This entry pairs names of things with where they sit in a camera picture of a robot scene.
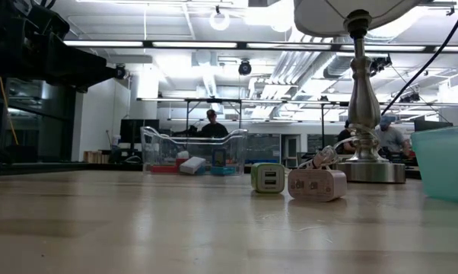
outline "man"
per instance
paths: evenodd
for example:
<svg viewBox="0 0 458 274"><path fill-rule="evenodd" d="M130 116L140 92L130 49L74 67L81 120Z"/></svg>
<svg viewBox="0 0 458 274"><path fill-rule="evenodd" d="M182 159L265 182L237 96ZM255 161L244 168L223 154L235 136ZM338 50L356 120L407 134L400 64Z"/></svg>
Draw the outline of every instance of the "man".
<svg viewBox="0 0 458 274"><path fill-rule="evenodd" d="M207 119L209 124L202 128L202 136L208 138L223 138L229 134L225 126L217 123L217 114L215 114L214 110L207 110Z"/></svg>
<svg viewBox="0 0 458 274"><path fill-rule="evenodd" d="M349 120L345 121L344 130L342 130L339 135L337 135L337 142L342 140L346 140L347 138L351 138L351 130L349 129ZM352 142L345 142L341 144L336 149L337 153L339 154L354 154L356 152L356 148L353 146Z"/></svg>
<svg viewBox="0 0 458 274"><path fill-rule="evenodd" d="M390 117L381 117L380 128L376 129L376 134L380 137L382 148L388 148L390 152L401 152L408 157L410 155L409 143L403 138L403 134L390 126Z"/></svg>

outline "exposed ceiling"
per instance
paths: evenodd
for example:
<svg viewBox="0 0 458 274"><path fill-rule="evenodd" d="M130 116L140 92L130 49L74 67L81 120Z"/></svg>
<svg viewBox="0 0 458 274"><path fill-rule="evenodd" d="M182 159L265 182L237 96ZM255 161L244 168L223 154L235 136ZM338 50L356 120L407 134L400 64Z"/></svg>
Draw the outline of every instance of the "exposed ceiling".
<svg viewBox="0 0 458 274"><path fill-rule="evenodd" d="M275 22L284 21L285 13L278 17L259 16L256 8L248 8L247 0L233 1L232 8L226 8L227 2L221 5L221 12L230 15L230 23L225 30L216 30L210 24L211 14L215 11L213 5L194 5L194 2L186 4L163 5L165 2L152 2L146 4L112 4L106 2L88 2L88 0L63 0L57 1L53 10L63 16L70 23L72 32L67 37L70 40L212 40L212 41L296 41L309 42L305 37L299 37L295 29L278 32L275 31ZM398 33L388 43L414 43L414 44L440 44L458 18L458 5L456 13L447 16L449 9L442 8L423 8L423 14L411 26ZM450 41L451 44L458 44L458 30ZM194 91L197 86L204 85L204 74L206 70L200 66L192 66L193 50L162 50L162 49L96 49L95 52L105 56L109 60L118 60L117 57L123 56L151 56L155 65L159 68L162 80L160 90L163 92L173 91ZM212 68L212 74L217 86L234 86L248 88L250 79L263 77L268 78L275 72L278 64L288 62L286 68L288 75L296 70L303 58L292 55L292 59L283 59L281 51L239 51L225 50L214 51L219 61L217 68ZM413 76L412 72L420 68L430 55L427 54L391 54L393 66L405 80ZM229 59L230 62L221 62L222 59ZM241 59L250 60L253 72L249 76L239 76L237 68ZM318 59L313 57L314 62L308 62L306 67L307 75L310 67L315 65ZM140 69L139 66L132 66L133 70ZM443 54L431 64L432 73L423 75L415 83L420 88L421 94L434 95L438 91L437 84L447 80L447 76L455 75L458 72L458 54ZM396 74L392 68L385 68L374 78L372 84L378 98L387 100L391 94L396 93L403 85L404 81ZM329 84L321 91L308 91L314 87L313 82L304 85L303 80L296 84L298 94L329 94L330 96L349 97L352 91L352 81L349 72L346 72L339 81ZM291 96L295 96L295 89L287 88Z"/></svg>

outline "table surface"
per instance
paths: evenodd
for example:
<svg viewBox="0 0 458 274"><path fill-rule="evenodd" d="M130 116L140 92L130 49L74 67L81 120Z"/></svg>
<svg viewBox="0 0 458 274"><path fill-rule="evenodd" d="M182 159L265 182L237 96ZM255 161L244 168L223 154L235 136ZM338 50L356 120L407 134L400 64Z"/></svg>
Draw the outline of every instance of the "table surface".
<svg viewBox="0 0 458 274"><path fill-rule="evenodd" d="M77 171L2 177L0 273L458 273L458 204L421 182L334 202L249 176Z"/></svg>

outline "white wall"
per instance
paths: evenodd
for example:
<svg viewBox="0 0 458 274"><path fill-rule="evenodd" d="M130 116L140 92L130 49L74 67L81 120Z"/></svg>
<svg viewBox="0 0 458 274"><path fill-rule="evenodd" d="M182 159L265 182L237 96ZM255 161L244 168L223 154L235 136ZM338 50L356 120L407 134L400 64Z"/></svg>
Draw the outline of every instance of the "white wall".
<svg viewBox="0 0 458 274"><path fill-rule="evenodd" d="M129 89L110 79L77 94L72 160L82 161L84 151L110 149L109 135L118 135L121 119L129 112Z"/></svg>

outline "plastic container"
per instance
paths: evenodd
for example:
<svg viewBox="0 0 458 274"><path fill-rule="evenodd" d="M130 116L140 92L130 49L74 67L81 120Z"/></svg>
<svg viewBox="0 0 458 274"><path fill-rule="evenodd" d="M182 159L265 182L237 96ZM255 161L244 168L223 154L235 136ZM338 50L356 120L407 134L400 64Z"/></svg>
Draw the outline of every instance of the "plastic container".
<svg viewBox="0 0 458 274"><path fill-rule="evenodd" d="M155 129L141 127L143 171L156 172L152 167L180 165L180 152L205 159L206 170L217 175L241 175L246 160L247 130L236 129L224 138L187 138L161 135ZM225 168L212 170L214 150L225 151Z"/></svg>
<svg viewBox="0 0 458 274"><path fill-rule="evenodd" d="M458 126L415 132L412 144L425 194L458 202Z"/></svg>

